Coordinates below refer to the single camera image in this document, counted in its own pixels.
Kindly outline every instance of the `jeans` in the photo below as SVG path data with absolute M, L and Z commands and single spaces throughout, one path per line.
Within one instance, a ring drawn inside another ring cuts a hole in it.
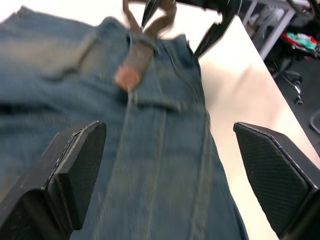
M 58 132 L 102 120 L 98 177 L 71 240 L 246 239 L 186 37 L 157 40 L 127 94 L 114 74 L 136 40 L 111 17 L 93 27 L 22 8 L 1 24 L 2 197 Z

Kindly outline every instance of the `table surface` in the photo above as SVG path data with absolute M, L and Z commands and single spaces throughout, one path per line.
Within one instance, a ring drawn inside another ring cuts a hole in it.
M 114 16 L 128 26 L 121 2 L 11 0 L 1 6 L 0 21 L 24 5 L 35 11 L 92 25 L 98 25 L 107 16 Z M 130 9 L 140 23 L 144 5 L 131 4 Z M 154 18 L 161 14 L 156 12 Z M 214 11 L 178 4 L 174 26 L 163 37 L 185 33 L 191 48 L 195 50 L 212 22 L 220 20 L 221 16 Z M 233 132 L 234 123 L 250 123 L 286 134 L 319 169 L 320 159 L 238 17 L 234 17 L 224 37 L 199 62 L 206 107 L 211 117 L 211 133 L 249 238 L 277 240 L 248 182 Z

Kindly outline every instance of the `floor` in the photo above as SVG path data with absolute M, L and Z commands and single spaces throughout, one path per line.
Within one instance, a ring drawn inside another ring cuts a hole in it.
M 303 77 L 301 89 L 303 92 L 304 104 L 302 106 L 294 104 L 297 94 L 293 87 L 280 77 L 275 80 L 276 84 L 293 111 L 295 117 L 299 121 L 306 136 L 320 156 L 320 135 L 317 135 L 309 128 L 311 115 L 320 109 L 320 61 L 304 59 L 302 61 L 295 62 L 291 67 L 291 70 L 297 71 Z M 320 128 L 320 117 L 316 118 L 315 123 L 318 128 Z

